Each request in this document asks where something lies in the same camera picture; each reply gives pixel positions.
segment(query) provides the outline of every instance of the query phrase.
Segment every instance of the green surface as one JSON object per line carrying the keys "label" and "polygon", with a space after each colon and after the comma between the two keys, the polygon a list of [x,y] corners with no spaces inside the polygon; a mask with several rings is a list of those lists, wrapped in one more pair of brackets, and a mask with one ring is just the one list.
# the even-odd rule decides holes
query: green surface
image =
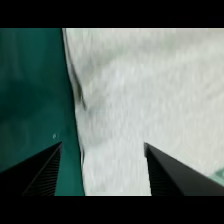
{"label": "green surface", "polygon": [[63,142],[56,195],[84,195],[60,28],[0,28],[0,171]]}

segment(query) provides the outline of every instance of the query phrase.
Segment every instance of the textured white material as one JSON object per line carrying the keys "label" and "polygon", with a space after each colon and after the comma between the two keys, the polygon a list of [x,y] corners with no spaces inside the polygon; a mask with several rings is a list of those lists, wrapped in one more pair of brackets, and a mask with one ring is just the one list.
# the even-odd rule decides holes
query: textured white material
{"label": "textured white material", "polygon": [[224,165],[223,29],[66,35],[87,195],[150,195],[144,142],[205,175]]}

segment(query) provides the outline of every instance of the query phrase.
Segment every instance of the black object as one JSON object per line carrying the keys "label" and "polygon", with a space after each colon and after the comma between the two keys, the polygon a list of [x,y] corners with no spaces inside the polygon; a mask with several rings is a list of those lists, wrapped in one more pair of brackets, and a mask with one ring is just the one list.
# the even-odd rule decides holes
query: black object
{"label": "black object", "polygon": [[152,196],[224,196],[224,188],[145,143]]}
{"label": "black object", "polygon": [[0,195],[54,196],[62,144],[58,143],[0,174]]}

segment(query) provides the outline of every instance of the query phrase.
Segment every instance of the dark green table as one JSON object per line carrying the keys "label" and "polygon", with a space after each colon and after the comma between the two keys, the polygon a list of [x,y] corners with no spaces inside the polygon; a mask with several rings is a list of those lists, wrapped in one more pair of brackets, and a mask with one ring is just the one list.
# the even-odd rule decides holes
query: dark green table
{"label": "dark green table", "polygon": [[0,29],[0,171],[63,142],[56,195],[84,195],[60,28]]}

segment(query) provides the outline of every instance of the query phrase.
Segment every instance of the white cloth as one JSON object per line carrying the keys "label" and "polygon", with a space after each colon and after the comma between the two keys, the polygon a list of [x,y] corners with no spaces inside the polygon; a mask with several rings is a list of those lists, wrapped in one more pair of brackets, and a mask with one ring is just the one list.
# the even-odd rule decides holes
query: white cloth
{"label": "white cloth", "polygon": [[150,195],[144,142],[205,175],[224,165],[223,29],[64,32],[87,195]]}

